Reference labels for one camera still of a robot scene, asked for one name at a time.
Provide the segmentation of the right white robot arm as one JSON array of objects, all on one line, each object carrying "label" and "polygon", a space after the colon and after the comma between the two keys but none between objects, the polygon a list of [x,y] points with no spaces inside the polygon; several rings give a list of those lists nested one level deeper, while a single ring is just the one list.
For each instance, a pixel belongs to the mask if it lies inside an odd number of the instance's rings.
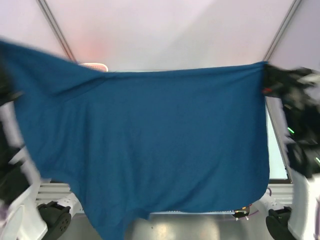
[{"label": "right white robot arm", "polygon": [[293,183],[292,206],[277,203],[270,193],[258,201],[275,240],[320,238],[320,103],[307,89],[320,83],[319,72],[301,67],[264,67],[263,94],[280,99],[291,142],[286,145]]}]

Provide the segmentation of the blue t shirt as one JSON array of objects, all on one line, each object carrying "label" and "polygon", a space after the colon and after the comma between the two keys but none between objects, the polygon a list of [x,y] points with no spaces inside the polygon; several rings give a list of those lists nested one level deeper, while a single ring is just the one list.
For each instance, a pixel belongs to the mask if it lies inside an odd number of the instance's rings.
[{"label": "blue t shirt", "polygon": [[1,42],[40,175],[66,183],[104,240],[150,213],[239,209],[270,176],[264,62],[100,72]]}]

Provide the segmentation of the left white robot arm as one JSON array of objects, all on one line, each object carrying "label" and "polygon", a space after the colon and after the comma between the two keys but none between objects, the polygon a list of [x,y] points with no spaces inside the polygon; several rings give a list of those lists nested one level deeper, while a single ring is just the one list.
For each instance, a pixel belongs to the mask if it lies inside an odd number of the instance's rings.
[{"label": "left white robot arm", "polygon": [[[9,145],[4,128],[0,129],[0,238],[2,240],[57,240],[81,209],[71,193],[58,201],[37,205],[35,190],[41,180],[34,167]],[[28,179],[27,173],[34,175]]]}]

